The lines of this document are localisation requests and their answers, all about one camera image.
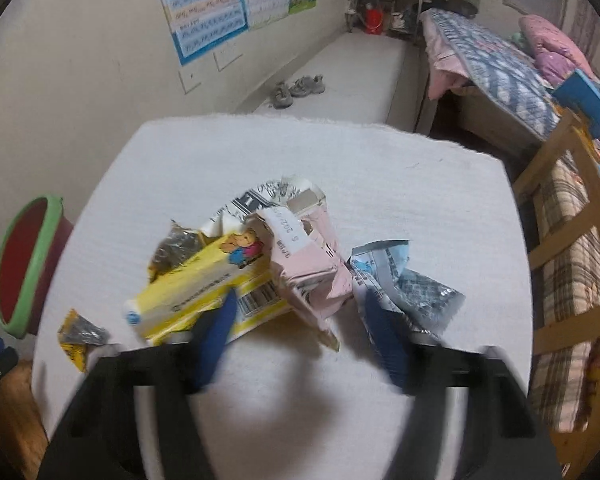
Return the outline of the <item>light blue silver wrapper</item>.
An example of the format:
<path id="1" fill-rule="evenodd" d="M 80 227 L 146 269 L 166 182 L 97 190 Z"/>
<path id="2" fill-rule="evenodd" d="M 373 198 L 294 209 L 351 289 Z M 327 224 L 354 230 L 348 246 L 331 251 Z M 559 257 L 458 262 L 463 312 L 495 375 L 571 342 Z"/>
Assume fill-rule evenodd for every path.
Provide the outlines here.
<path id="1" fill-rule="evenodd" d="M 364 316 L 364 300 L 372 292 L 380 306 L 396 314 L 410 332 L 439 340 L 465 296 L 412 270 L 409 261 L 407 240 L 376 240 L 353 248 L 347 266 L 358 312 Z"/>

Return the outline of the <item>yellow carton box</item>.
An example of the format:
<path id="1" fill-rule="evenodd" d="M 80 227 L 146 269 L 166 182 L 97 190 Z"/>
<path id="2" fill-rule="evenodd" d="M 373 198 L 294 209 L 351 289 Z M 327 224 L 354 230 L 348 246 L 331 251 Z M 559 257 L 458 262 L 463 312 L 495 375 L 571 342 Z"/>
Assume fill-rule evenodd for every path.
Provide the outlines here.
<path id="1" fill-rule="evenodd" d="M 231 288 L 237 294 L 237 313 L 230 340 L 290 311 L 274 285 L 262 240 L 247 228 L 218 238 L 156 278 L 125 304 L 123 316 L 155 346 L 221 307 Z"/>

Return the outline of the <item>yellow small wrapper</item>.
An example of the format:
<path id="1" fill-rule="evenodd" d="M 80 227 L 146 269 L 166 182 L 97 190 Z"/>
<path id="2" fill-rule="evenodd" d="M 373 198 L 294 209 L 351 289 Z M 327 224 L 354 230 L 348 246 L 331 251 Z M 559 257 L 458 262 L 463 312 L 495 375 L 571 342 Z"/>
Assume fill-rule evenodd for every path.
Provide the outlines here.
<path id="1" fill-rule="evenodd" d="M 93 324 L 74 309 L 68 312 L 57 332 L 60 348 L 81 373 L 87 370 L 91 351 L 106 346 L 109 338 L 108 330 Z"/>

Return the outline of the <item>pink crushed carton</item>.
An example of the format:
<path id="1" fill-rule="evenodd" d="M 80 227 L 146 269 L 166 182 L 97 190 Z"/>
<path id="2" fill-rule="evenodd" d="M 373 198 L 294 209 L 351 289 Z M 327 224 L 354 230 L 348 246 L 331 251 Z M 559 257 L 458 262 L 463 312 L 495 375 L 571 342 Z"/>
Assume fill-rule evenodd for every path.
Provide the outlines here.
<path id="1" fill-rule="evenodd" d="M 328 319 L 352 295 L 352 276 L 339 251 L 325 194 L 308 188 L 285 206 L 258 210 L 250 221 L 270 256 L 277 290 L 302 321 L 329 335 Z"/>

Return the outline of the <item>yellow dark foil wrapper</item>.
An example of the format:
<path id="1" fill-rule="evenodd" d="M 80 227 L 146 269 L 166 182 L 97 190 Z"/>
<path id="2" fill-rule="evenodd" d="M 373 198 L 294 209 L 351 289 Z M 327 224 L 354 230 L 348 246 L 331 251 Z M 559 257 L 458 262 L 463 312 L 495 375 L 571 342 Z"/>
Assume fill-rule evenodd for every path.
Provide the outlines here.
<path id="1" fill-rule="evenodd" d="M 160 240 L 147 266 L 148 281 L 167 274 L 210 244 L 210 238 L 199 230 L 181 226 L 174 220 L 166 237 Z"/>

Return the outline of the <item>white table pad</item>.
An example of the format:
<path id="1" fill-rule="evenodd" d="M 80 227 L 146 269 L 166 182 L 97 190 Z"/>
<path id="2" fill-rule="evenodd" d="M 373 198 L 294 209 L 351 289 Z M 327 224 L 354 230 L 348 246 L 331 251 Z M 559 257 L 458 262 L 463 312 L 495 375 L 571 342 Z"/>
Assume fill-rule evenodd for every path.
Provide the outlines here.
<path id="1" fill-rule="evenodd" d="M 148 122 L 83 208 L 35 344 L 32 387 L 54 432 L 82 374 L 58 330 L 76 311 L 136 348 L 143 330 L 238 285 L 251 330 L 193 400 L 222 479 L 379 479 L 412 400 L 378 364 L 348 267 L 412 270 L 460 292 L 434 330 L 501 348 L 526 382 L 532 300 L 524 234 L 496 158 L 382 125 L 262 115 Z"/>

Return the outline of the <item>red bin with green rim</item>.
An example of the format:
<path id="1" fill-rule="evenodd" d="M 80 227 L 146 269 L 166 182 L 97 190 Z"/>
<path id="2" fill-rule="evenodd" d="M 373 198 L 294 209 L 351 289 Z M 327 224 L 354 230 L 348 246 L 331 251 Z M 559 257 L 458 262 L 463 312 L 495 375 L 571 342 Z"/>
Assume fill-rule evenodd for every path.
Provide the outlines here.
<path id="1" fill-rule="evenodd" d="M 9 223 L 0 247 L 0 325 L 9 336 L 22 339 L 38 332 L 72 230 L 56 195 L 35 197 Z"/>

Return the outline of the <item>grey shoe left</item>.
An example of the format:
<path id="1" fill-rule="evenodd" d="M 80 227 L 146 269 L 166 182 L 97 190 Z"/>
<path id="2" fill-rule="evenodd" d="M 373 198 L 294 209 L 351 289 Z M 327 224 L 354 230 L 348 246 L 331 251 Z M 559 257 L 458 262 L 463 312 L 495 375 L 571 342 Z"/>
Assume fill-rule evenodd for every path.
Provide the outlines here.
<path id="1" fill-rule="evenodd" d="M 282 81 L 276 84 L 270 95 L 270 103 L 276 110 L 284 110 L 294 104 L 289 87 Z"/>

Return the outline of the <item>grey shoe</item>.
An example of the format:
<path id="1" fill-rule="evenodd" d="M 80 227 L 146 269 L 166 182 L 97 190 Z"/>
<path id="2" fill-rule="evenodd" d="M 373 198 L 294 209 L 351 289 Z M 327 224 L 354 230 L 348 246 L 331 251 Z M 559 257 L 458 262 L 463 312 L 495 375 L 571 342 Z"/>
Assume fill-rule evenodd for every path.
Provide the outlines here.
<path id="1" fill-rule="evenodd" d="M 304 98 L 305 96 L 312 96 L 312 94 L 324 93 L 323 76 L 303 76 L 294 82 L 289 91 L 293 98 Z"/>
<path id="2" fill-rule="evenodd" d="M 276 84 L 270 95 L 270 103 L 276 110 L 284 110 L 294 104 L 289 87 L 282 81 Z"/>

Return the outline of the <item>grey shoe right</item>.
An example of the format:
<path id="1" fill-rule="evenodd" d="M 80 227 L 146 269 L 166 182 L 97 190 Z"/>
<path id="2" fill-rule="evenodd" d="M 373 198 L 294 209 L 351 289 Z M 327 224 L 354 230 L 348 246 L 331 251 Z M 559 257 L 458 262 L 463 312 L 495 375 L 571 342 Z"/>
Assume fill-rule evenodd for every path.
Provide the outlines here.
<path id="1" fill-rule="evenodd" d="M 312 94 L 324 93 L 323 76 L 303 76 L 294 82 L 289 91 L 293 98 L 304 98 L 305 96 L 312 96 Z"/>

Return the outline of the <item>blue box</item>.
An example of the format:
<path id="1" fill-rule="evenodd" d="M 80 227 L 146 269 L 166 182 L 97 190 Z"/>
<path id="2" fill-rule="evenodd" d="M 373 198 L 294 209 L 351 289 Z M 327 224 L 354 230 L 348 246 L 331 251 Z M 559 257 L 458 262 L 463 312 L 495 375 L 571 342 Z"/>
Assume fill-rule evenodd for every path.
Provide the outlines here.
<path id="1" fill-rule="evenodd" d="M 600 82 L 577 68 L 553 90 L 553 98 L 562 107 L 581 113 L 591 136 L 600 138 Z"/>

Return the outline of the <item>red bucket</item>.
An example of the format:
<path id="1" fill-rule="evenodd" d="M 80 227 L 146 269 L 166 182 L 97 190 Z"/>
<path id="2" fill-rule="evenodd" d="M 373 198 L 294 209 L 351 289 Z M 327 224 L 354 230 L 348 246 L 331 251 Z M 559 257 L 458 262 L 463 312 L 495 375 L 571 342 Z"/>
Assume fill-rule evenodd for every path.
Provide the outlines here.
<path id="1" fill-rule="evenodd" d="M 367 3 L 365 6 L 365 12 L 363 16 L 364 27 L 366 34 L 369 35 L 381 35 L 382 25 L 384 24 L 384 14 L 381 8 L 373 6 Z"/>

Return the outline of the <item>pink duvet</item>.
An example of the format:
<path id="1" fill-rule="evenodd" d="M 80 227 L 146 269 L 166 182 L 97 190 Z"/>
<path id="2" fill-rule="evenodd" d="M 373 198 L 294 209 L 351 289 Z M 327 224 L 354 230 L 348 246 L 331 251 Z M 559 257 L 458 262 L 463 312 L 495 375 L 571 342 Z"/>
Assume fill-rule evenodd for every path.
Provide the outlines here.
<path id="1" fill-rule="evenodd" d="M 552 87 L 562 84 L 575 70 L 596 80 L 584 53 L 553 23 L 535 14 L 524 15 L 518 23 L 533 52 L 536 69 Z"/>

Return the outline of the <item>blue learning poster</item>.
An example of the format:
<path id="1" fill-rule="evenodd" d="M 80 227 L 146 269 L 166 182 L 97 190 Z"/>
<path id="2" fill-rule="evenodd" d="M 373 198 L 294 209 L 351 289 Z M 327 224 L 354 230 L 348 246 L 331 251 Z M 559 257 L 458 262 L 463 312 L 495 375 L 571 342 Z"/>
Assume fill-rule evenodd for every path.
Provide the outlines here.
<path id="1" fill-rule="evenodd" d="M 248 28 L 245 0 L 161 0 L 184 66 Z"/>

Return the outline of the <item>wooden crib rail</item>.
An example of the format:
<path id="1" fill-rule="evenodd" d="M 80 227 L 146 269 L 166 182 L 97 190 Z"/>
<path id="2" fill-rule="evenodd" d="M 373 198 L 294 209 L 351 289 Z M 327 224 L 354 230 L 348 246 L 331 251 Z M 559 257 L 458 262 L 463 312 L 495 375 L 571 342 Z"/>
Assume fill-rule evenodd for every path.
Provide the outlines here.
<path id="1" fill-rule="evenodd" d="M 562 113 L 513 190 L 539 240 L 529 396 L 577 479 L 600 452 L 600 170 L 579 117 Z"/>

